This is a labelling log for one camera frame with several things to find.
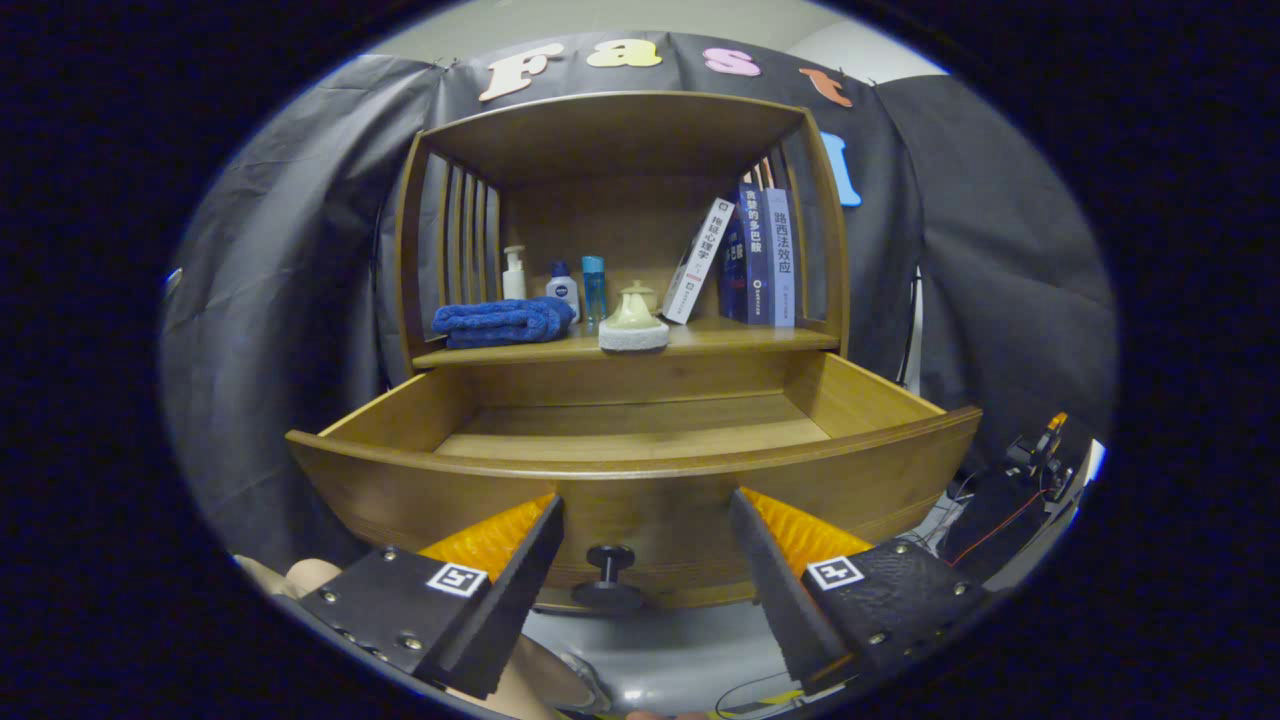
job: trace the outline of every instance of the open drawer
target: open drawer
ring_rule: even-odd
[[[573,606],[595,544],[627,544],[623,582],[654,605],[750,598],[728,527],[746,486],[870,542],[919,524],[982,414],[943,413],[822,351],[636,355],[442,366],[294,457],[357,536],[407,548],[536,496],[564,498],[539,603]]]

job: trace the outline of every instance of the white pump bottle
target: white pump bottle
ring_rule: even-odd
[[[524,245],[512,245],[503,250],[507,254],[507,270],[502,273],[502,299],[525,300],[525,261],[520,254]]]

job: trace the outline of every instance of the folded towel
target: folded towel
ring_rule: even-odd
[[[448,334],[448,347],[492,347],[547,342],[564,337],[573,309],[559,297],[445,305],[435,311],[431,332]]]

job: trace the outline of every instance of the wooden shelf board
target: wooden shelf board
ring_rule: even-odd
[[[840,338],[805,328],[774,328],[745,325],[728,318],[707,316],[687,325],[671,325],[667,347],[654,351],[662,355],[709,355],[724,352],[780,352],[792,350],[835,350]],[[502,347],[474,347],[467,350],[439,350],[413,359],[413,368],[443,368],[447,365],[508,365],[557,360],[605,360],[617,355],[600,350],[594,333],[588,333],[582,323],[570,329],[568,337],[552,342],[507,345]]]
[[[655,460],[831,439],[786,396],[687,402],[485,407],[435,448],[494,460]]]
[[[492,110],[422,137],[499,188],[620,173],[732,178],[801,118],[796,108],[748,97],[602,92]]]

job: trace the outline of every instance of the dark blue book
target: dark blue book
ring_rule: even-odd
[[[737,213],[746,245],[746,311],[749,325],[773,324],[773,246],[764,192],[751,183],[739,183]]]
[[[719,300],[721,315],[746,322],[746,242],[742,240],[742,223],[733,213],[733,219],[721,241]]]

